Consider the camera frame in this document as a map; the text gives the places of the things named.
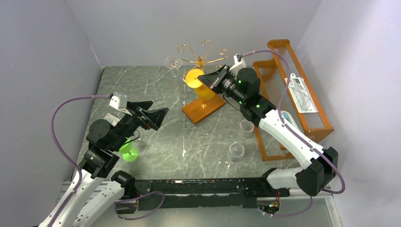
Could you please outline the yellow plastic wine glass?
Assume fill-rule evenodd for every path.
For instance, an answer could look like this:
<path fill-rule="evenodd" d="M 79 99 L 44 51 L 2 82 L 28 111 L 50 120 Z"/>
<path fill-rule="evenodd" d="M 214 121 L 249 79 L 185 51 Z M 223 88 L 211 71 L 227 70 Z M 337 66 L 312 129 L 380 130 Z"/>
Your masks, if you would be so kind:
<path fill-rule="evenodd" d="M 210 100 L 214 97 L 215 93 L 199 80 L 198 77 L 202 75 L 204 75 L 202 70 L 192 69 L 187 72 L 185 76 L 185 83 L 188 87 L 195 91 L 199 98 L 203 100 Z"/>

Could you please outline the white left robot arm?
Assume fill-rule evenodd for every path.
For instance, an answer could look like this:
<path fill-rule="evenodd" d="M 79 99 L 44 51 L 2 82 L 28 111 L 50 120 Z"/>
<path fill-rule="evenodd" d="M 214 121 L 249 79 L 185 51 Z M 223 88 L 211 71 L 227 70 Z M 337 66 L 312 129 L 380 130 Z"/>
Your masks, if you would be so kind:
<path fill-rule="evenodd" d="M 151 109 L 153 102 L 119 101 L 111 97 L 110 106 L 123 113 L 112 124 L 94 121 L 88 130 L 88 149 L 69 188 L 52 212 L 41 222 L 43 227 L 88 227 L 109 207 L 146 198 L 135 178 L 125 171 L 113 172 L 118 152 L 131 151 L 130 137 L 138 128 L 159 130 L 169 109 Z"/>

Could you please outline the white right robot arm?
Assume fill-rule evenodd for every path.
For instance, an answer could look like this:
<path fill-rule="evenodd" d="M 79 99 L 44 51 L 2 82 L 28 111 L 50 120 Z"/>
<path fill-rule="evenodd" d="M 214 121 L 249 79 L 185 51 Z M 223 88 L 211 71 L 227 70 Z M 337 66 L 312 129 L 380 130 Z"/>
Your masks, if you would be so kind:
<path fill-rule="evenodd" d="M 260 183 L 262 194 L 272 196 L 278 189 L 296 188 L 309 196 L 316 196 L 335 177 L 344 182 L 337 169 L 338 152 L 312 141 L 283 118 L 280 109 L 260 94 L 261 80 L 252 68 L 240 69 L 234 76 L 224 65 L 197 78 L 214 93 L 236 101 L 246 120 L 274 137 L 300 164 L 299 168 L 269 171 Z"/>

